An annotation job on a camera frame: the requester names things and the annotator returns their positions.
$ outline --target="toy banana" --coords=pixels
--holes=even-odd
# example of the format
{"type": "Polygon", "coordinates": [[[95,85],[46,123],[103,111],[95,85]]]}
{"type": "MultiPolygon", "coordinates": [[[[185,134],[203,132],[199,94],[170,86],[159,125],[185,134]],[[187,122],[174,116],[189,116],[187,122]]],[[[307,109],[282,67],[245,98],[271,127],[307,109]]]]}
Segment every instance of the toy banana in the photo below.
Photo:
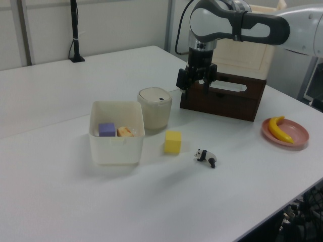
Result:
{"type": "Polygon", "coordinates": [[[269,120],[268,129],[271,132],[271,134],[275,136],[278,140],[293,144],[294,141],[292,137],[290,137],[288,134],[282,131],[277,125],[277,123],[284,118],[284,116],[272,117],[269,120]]]}

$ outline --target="wall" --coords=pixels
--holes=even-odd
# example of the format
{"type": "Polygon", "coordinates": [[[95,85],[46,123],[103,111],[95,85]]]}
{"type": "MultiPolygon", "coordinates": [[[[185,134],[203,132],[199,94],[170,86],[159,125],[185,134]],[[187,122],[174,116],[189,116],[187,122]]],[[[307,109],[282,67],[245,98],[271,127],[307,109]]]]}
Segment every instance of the wall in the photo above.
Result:
{"type": "Polygon", "coordinates": [[[26,66],[16,1],[0,1],[0,71],[26,66]]]}
{"type": "MultiPolygon", "coordinates": [[[[69,0],[26,0],[33,64],[67,59],[73,39],[69,0]]],[[[168,0],[77,0],[83,57],[148,45],[165,48],[168,0]]]]}
{"type": "MultiPolygon", "coordinates": [[[[180,17],[185,6],[189,0],[173,0],[171,10],[171,27],[169,43],[170,47],[168,51],[187,61],[187,55],[177,55],[175,53],[175,42],[177,36],[177,30],[179,26],[180,17]]],[[[195,4],[198,1],[194,1],[187,9],[187,12],[183,19],[181,35],[179,38],[178,51],[185,52],[188,50],[188,31],[189,31],[189,16],[193,10],[195,4]]],[[[275,8],[277,1],[267,0],[246,0],[251,5],[258,5],[264,7],[275,8]]],[[[323,3],[322,0],[285,0],[287,7],[295,7],[304,4],[317,4],[323,3]]],[[[297,98],[302,87],[302,83],[305,79],[307,69],[310,67],[312,57],[306,55],[300,55],[292,53],[290,51],[276,48],[275,54],[272,60],[272,65],[267,76],[267,84],[273,88],[280,90],[287,95],[297,98]]]]}

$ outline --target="black stand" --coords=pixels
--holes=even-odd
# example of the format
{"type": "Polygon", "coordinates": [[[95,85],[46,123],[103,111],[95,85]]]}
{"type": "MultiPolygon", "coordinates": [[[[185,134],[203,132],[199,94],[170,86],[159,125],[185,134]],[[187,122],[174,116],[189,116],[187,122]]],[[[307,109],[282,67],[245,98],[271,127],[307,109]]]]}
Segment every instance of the black stand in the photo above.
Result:
{"type": "Polygon", "coordinates": [[[70,58],[70,60],[73,63],[84,62],[85,59],[80,55],[80,48],[79,48],[79,34],[77,30],[78,13],[77,13],[76,0],[71,0],[71,14],[72,14],[74,57],[70,58]]]}

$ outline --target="yellow block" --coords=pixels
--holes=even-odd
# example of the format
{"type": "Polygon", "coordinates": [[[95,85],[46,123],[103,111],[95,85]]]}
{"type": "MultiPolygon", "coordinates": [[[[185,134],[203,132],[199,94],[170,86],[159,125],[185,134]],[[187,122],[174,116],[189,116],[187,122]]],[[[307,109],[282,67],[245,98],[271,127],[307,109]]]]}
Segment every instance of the yellow block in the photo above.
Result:
{"type": "Polygon", "coordinates": [[[167,130],[165,134],[165,153],[180,153],[182,133],[179,131],[167,130]]]}

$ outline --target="panda figurine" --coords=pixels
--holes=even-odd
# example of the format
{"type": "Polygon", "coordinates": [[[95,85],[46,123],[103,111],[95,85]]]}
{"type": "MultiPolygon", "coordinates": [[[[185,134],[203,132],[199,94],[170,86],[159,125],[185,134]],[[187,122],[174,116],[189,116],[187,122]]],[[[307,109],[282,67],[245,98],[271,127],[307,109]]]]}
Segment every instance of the panda figurine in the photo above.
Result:
{"type": "Polygon", "coordinates": [[[194,156],[198,158],[197,159],[198,161],[207,160],[211,164],[212,168],[216,167],[217,157],[211,152],[208,152],[207,150],[198,149],[198,151],[196,151],[194,156]]]}

